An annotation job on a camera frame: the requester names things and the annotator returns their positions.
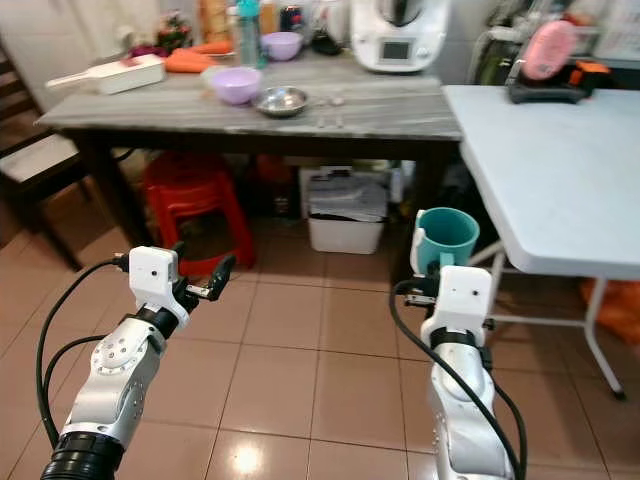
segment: wooden chair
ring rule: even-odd
[[[25,228],[42,233],[77,271],[82,265],[43,214],[41,203],[74,182],[89,201],[82,183],[86,172],[73,143],[24,120],[41,113],[0,43],[0,197]]]

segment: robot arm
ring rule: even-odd
[[[187,285],[175,251],[137,247],[128,256],[129,284],[139,310],[96,345],[42,479],[113,479],[140,422],[146,391],[167,340],[184,327],[199,298],[217,299],[234,257],[225,258],[206,288]]]
[[[483,322],[489,308],[491,275],[483,269],[443,267],[435,311],[420,329],[429,345],[471,387],[493,414],[494,385],[483,368]],[[506,451],[487,420],[442,367],[431,370],[429,403],[436,427],[439,480],[468,474],[480,479],[513,478]]]

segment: mug handle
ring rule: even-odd
[[[440,268],[447,265],[455,265],[455,257],[453,253],[441,253],[440,254]]]

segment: white wall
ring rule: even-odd
[[[84,70],[91,55],[69,9],[74,0],[0,0],[0,34],[31,91],[45,110],[58,103],[68,89],[48,91],[52,78]],[[295,0],[279,0],[295,3]],[[158,0],[162,10],[197,12],[197,0]],[[437,60],[444,83],[464,83],[473,42],[498,0],[454,0],[447,40]]]

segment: white folding table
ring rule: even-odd
[[[505,254],[531,274],[596,279],[584,321],[492,315],[498,321],[577,326],[614,394],[624,391],[600,349],[595,321],[607,279],[640,279],[640,92],[598,90],[578,105],[511,104],[503,87],[448,86],[461,153]]]

